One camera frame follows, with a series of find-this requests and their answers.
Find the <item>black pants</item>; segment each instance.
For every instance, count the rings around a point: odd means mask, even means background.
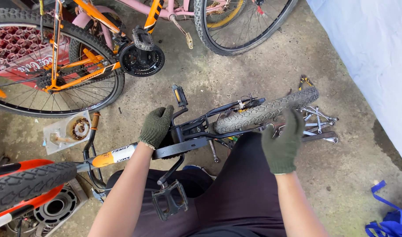
[[[151,191],[160,188],[156,182],[165,172],[148,172],[134,237],[184,237],[214,226],[240,226],[265,237],[286,236],[276,178],[268,168],[260,133],[250,132],[239,138],[215,181],[202,170],[174,172],[168,183],[176,179],[182,183],[189,208],[163,222],[154,210]],[[121,173],[110,177],[108,188]]]

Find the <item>bicycle chain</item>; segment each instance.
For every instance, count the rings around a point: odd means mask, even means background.
[[[116,58],[116,55],[114,55],[113,57],[110,57],[110,58],[101,60],[101,61],[98,62],[97,64],[103,63],[103,62],[108,61],[108,60],[113,59],[113,58]],[[86,66],[86,67],[81,67],[81,68],[79,68],[79,69],[77,69],[77,70],[73,70],[72,72],[69,72],[69,73],[66,74],[66,75],[69,75],[69,74],[72,74],[72,73],[76,73],[76,72],[81,71],[81,70],[85,70],[85,69],[87,69],[87,68],[89,68],[89,67],[94,67],[94,64],[91,64],[91,65]],[[72,90],[72,89],[79,88],[79,87],[82,87],[82,86],[86,86],[86,85],[89,85],[89,84],[92,84],[92,83],[96,83],[96,82],[99,82],[99,81],[102,81],[102,80],[106,80],[106,79],[108,79],[108,78],[116,77],[116,76],[121,75],[121,74],[124,74],[124,73],[125,73],[125,72],[122,71],[121,73],[118,73],[118,74],[116,74],[116,75],[112,75],[112,76],[108,76],[108,77],[103,77],[103,78],[99,78],[99,79],[93,79],[93,80],[91,80],[90,82],[82,83],[81,85],[78,85],[78,86],[71,86],[71,87],[68,87],[68,88],[65,88],[65,89],[58,90],[58,92],[64,92],[64,91]]]

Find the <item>forearm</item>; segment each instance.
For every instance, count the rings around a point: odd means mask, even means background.
[[[153,149],[139,142],[123,173],[101,206],[89,237],[129,237],[141,211]]]
[[[276,175],[280,209],[288,237],[327,237],[306,199],[296,172]]]

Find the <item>hand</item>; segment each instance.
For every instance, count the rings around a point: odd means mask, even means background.
[[[170,127],[173,110],[173,105],[168,105],[166,108],[160,107],[151,111],[145,117],[138,141],[147,144],[154,150],[157,149]]]
[[[268,127],[261,136],[261,145],[271,173],[287,174],[296,170],[294,160],[301,146],[304,119],[294,110],[283,110],[286,126],[281,136],[273,138],[273,129]]]

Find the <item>fender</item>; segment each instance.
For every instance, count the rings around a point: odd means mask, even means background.
[[[119,16],[114,10],[112,10],[108,7],[96,6],[96,8],[101,13],[107,12],[107,13],[111,13],[113,15]],[[72,21],[72,24],[74,24],[80,28],[84,28],[88,24],[89,21],[91,21],[90,16],[88,16],[87,13],[85,13],[85,12],[81,12],[80,14],[77,15],[77,17],[75,17],[75,19]],[[111,50],[113,50],[113,44],[112,44],[112,39],[110,38],[109,30],[103,24],[101,25],[101,28],[103,30],[103,35],[104,35],[104,39],[106,40],[107,46],[109,46],[109,48]]]

